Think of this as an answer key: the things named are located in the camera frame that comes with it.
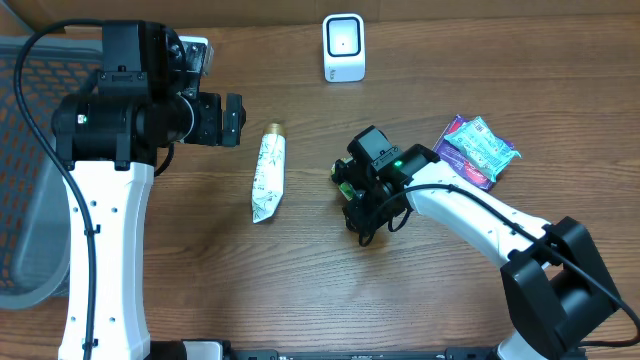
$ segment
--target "teal package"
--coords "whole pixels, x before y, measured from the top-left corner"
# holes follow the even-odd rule
[[[496,182],[496,177],[509,165],[519,152],[493,135],[480,116],[462,124],[458,130],[445,135],[445,140],[455,146],[481,173]]]

